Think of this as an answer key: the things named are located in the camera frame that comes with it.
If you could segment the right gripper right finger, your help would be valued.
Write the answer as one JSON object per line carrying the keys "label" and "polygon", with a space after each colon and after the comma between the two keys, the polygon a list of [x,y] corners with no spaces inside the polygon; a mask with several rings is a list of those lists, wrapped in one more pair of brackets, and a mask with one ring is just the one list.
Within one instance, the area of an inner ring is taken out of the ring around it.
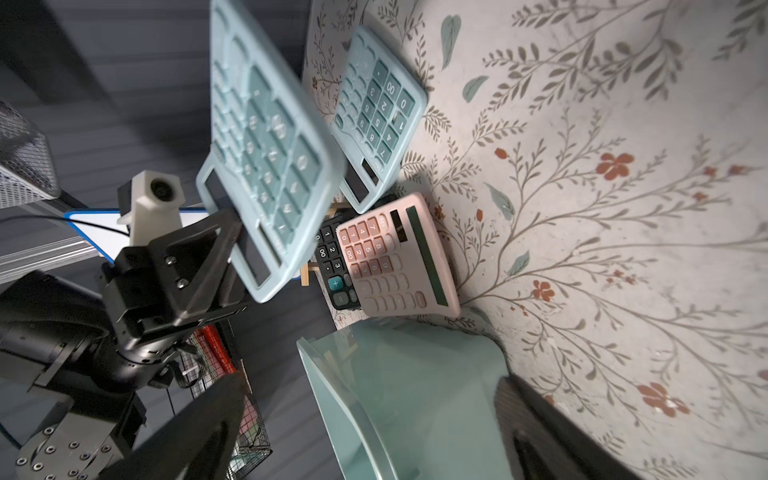
{"label": "right gripper right finger", "polygon": [[494,407],[515,479],[637,477],[517,375],[499,379]]}

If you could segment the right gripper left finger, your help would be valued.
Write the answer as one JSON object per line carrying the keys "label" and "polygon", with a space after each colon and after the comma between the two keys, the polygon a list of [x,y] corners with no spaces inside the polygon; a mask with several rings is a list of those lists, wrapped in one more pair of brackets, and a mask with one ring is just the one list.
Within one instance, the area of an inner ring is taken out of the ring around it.
{"label": "right gripper left finger", "polygon": [[245,377],[218,379],[101,479],[225,479],[244,413]]}

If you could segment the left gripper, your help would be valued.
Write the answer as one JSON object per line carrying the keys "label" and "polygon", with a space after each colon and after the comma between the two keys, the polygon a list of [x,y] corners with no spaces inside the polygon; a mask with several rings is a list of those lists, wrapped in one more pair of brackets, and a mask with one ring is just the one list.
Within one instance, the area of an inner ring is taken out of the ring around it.
{"label": "left gripper", "polygon": [[102,265],[102,299],[116,352],[126,360],[161,360],[195,330],[242,312],[250,301],[230,256],[244,238],[228,208],[125,247]]}

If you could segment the mint green storage box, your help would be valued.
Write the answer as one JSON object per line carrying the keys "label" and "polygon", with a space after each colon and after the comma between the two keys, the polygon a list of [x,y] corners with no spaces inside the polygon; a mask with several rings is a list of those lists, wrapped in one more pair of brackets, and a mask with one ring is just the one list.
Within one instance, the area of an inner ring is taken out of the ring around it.
{"label": "mint green storage box", "polygon": [[390,317],[297,348],[344,478],[511,478],[491,339]]}

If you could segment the teal calculator hidden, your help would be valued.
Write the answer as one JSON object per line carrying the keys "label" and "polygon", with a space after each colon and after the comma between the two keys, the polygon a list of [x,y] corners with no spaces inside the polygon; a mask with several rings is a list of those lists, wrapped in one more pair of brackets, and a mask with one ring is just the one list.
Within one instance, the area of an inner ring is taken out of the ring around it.
{"label": "teal calculator hidden", "polygon": [[313,256],[346,161],[297,76],[241,1],[210,4],[210,153],[196,186],[209,213],[233,208],[231,263],[265,303]]}

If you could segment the black calculator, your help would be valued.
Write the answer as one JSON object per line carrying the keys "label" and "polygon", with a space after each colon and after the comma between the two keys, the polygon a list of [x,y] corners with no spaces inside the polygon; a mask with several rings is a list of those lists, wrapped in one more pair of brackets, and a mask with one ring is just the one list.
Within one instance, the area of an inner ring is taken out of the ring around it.
{"label": "black calculator", "polygon": [[359,299],[346,267],[343,248],[336,236],[336,228],[357,216],[352,208],[340,209],[327,218],[317,232],[315,260],[319,264],[322,284],[335,310],[358,310]]}

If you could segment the teal calculator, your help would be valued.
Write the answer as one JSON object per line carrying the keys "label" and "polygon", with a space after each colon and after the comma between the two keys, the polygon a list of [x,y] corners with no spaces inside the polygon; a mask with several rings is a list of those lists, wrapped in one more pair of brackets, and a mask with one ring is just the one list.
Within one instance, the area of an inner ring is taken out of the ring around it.
{"label": "teal calculator", "polygon": [[384,196],[427,107],[427,94],[368,27],[354,30],[331,132],[347,160],[341,192],[358,213]]}

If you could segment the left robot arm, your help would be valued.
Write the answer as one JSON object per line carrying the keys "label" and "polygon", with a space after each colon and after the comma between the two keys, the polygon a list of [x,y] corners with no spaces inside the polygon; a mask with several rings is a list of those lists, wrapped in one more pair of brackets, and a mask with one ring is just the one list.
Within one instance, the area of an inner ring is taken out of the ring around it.
{"label": "left robot arm", "polygon": [[226,209],[101,269],[100,292],[35,270],[1,295],[1,375],[56,400],[19,451],[26,479],[224,479],[247,394],[217,380],[143,443],[138,391],[188,388],[179,359],[201,328],[245,309],[229,262],[243,234]]}

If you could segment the small pink calculator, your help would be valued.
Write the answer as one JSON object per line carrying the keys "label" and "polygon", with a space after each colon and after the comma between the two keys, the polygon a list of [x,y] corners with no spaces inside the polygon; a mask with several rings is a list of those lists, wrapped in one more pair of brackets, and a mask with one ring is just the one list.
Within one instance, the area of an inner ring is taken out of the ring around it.
{"label": "small pink calculator", "polygon": [[365,315],[460,315],[448,259],[422,194],[343,222],[336,236]]}

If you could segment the blue framed whiteboard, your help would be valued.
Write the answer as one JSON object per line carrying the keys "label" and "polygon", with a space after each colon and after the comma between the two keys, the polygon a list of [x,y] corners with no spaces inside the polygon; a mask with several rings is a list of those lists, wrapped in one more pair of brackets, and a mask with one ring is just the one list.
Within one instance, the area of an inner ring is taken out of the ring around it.
{"label": "blue framed whiteboard", "polygon": [[118,223],[118,210],[73,210],[64,217],[77,234],[110,263],[129,244],[128,227]]}

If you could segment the red folder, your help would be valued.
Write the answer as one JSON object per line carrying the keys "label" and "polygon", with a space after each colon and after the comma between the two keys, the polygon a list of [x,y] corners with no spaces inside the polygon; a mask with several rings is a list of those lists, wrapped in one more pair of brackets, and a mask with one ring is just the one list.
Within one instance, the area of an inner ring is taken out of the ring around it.
{"label": "red folder", "polygon": [[232,374],[237,371],[215,326],[208,325],[202,327],[196,334],[209,347],[216,362],[226,374]]}

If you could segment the white mesh wall basket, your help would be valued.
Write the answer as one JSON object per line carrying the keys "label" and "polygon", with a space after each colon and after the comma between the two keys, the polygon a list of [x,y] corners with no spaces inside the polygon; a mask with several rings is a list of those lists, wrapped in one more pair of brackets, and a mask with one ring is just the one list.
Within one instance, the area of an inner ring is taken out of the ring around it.
{"label": "white mesh wall basket", "polygon": [[47,137],[10,103],[1,101],[1,208],[60,195]]}

